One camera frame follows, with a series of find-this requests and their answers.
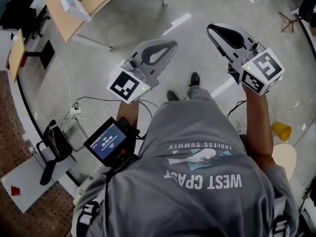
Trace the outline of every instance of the gray t-shirt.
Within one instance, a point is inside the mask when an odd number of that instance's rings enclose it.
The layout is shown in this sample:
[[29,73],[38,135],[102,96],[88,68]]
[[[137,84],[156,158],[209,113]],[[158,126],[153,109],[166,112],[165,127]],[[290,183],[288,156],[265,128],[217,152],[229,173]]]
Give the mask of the gray t-shirt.
[[[298,212],[285,171],[261,171],[214,101],[174,101],[155,114],[140,160],[109,183],[110,236],[266,237],[273,200],[286,196],[294,236]],[[102,167],[75,211],[104,188]],[[88,237],[104,236],[103,207]]]

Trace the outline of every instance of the gray pants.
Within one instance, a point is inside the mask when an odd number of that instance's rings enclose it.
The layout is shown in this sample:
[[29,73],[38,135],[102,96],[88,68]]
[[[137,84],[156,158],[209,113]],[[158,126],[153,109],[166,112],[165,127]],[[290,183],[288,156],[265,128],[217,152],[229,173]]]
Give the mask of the gray pants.
[[[205,101],[213,101],[214,104],[216,105],[215,101],[211,97],[210,93],[206,89],[201,89],[199,86],[191,86],[187,92],[187,95],[189,99],[200,99],[200,100],[205,100]],[[173,104],[175,101],[171,102],[164,102],[161,107],[156,111],[154,114],[153,118],[156,117],[164,108],[166,108],[168,105]]]

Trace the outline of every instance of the person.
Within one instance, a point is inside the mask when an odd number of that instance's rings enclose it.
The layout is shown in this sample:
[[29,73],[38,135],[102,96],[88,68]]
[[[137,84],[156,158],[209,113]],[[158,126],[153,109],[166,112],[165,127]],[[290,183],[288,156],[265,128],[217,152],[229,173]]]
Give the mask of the person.
[[[296,234],[298,210],[285,170],[272,158],[265,95],[244,88],[244,145],[210,94],[199,87],[198,74],[194,72],[190,78],[190,100],[179,100],[168,91],[169,102],[155,113],[140,159],[109,182],[107,230],[105,207],[100,206],[84,236]],[[118,119],[125,117],[136,129],[138,108],[138,102],[122,102]],[[104,189],[107,171],[106,167],[100,169],[74,215]]]

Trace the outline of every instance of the foot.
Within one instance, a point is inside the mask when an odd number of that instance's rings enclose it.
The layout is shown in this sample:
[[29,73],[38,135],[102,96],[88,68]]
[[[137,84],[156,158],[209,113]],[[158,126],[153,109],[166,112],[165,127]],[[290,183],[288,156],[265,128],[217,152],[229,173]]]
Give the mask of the foot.
[[197,72],[191,73],[189,80],[190,80],[189,87],[195,86],[195,85],[199,86],[199,75]]
[[179,98],[177,97],[176,93],[174,93],[172,90],[167,91],[167,99],[169,102],[179,101]]

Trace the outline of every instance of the wooden table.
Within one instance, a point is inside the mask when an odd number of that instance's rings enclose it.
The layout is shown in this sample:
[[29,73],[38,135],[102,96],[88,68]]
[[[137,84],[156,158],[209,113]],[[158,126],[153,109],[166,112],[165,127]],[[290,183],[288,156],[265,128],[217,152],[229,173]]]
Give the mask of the wooden table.
[[[104,5],[110,0],[79,0],[89,14],[92,17],[96,14]],[[162,5],[167,5],[165,0],[161,0]],[[103,48],[107,51],[111,51],[112,48],[105,46],[102,43],[88,39],[82,35],[79,35],[79,29],[84,24],[84,21],[73,16],[72,14],[65,12],[60,0],[46,0],[47,8],[50,12],[52,19],[54,20],[60,34],[64,38],[65,42],[74,40],[76,42],[91,45],[96,48]]]
[[24,38],[22,35],[22,30],[20,29],[18,32],[18,41],[13,44],[13,48],[11,49],[9,56],[10,72],[14,82],[18,76],[25,51]]

